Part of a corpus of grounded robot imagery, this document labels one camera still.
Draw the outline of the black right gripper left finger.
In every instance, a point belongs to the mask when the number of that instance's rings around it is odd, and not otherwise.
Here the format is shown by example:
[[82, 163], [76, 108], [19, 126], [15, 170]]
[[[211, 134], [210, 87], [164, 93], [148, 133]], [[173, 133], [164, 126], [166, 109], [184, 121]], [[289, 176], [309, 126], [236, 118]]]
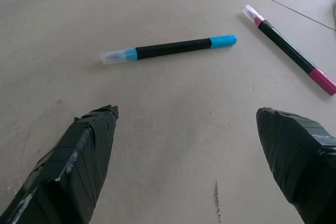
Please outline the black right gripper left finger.
[[75, 118], [36, 164], [0, 224], [89, 224], [107, 176], [117, 106]]

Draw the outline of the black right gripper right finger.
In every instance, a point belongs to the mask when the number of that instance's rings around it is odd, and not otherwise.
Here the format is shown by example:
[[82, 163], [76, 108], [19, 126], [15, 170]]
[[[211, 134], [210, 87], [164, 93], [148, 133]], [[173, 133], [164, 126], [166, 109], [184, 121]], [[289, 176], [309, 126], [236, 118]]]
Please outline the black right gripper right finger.
[[304, 224], [336, 224], [336, 137], [316, 121], [260, 108], [258, 134], [273, 177]]

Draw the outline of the magenta and black marker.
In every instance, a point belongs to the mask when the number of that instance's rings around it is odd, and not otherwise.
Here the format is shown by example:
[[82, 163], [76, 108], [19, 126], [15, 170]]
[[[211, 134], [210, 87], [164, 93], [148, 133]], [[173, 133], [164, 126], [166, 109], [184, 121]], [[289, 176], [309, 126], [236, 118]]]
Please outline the magenta and black marker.
[[287, 40], [273, 25], [263, 18], [250, 5], [245, 5], [243, 14], [276, 46], [278, 46], [295, 64], [297, 64], [314, 82], [327, 94], [336, 94], [336, 83], [322, 70], [302, 54], [289, 40]]

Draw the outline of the blue and black marker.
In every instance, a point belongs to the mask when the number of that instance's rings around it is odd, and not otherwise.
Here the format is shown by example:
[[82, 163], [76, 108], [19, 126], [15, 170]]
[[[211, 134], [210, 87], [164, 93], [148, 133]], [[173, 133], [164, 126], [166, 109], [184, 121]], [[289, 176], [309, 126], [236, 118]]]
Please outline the blue and black marker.
[[229, 47], [233, 46], [236, 42], [237, 37], [234, 35], [216, 36], [205, 39], [180, 41], [105, 52], [101, 54], [101, 60], [104, 65], [109, 65], [159, 56], [181, 54], [190, 51]]

